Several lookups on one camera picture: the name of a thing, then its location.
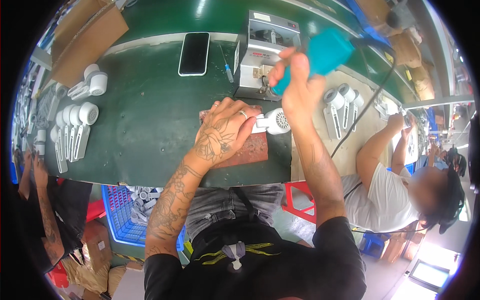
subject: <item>finger ring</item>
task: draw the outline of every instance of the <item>finger ring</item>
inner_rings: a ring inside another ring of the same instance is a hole
[[[248,116],[243,110],[239,111],[239,113],[245,116],[245,120],[248,120]]]

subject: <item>screwdriver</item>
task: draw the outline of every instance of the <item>screwdriver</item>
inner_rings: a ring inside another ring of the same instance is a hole
[[[227,61],[225,60],[225,55],[223,54],[222,45],[219,45],[219,46],[220,46],[220,51],[222,51],[223,61],[225,62],[225,71],[227,71],[228,81],[232,83],[233,82],[232,70],[230,70],[230,67],[227,64]]]

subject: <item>machine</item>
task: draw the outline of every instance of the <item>machine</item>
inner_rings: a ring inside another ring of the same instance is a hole
[[[267,94],[266,76],[280,60],[278,54],[282,50],[300,46],[298,23],[249,11],[241,32],[233,67],[234,96],[279,101],[281,97]]]

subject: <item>blue handheld tool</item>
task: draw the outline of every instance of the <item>blue handheld tool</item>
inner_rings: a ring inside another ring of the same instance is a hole
[[[222,45],[219,45],[219,46],[220,46],[220,51],[222,51],[223,61],[225,62],[225,71],[227,72],[228,81],[232,83],[233,82],[232,71],[230,70],[230,66],[227,64],[227,60],[225,59],[225,55],[223,54]]]
[[[340,31],[329,28],[321,34],[312,37],[305,54],[310,63],[310,75],[327,75],[339,65],[346,63],[355,50],[352,43],[346,40]],[[285,75],[272,87],[272,91],[281,96],[290,83],[290,66],[285,69]]]

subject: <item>smartphone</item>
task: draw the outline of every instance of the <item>smartphone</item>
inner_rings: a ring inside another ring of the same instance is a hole
[[[181,46],[179,75],[203,76],[207,72],[208,32],[187,33]]]

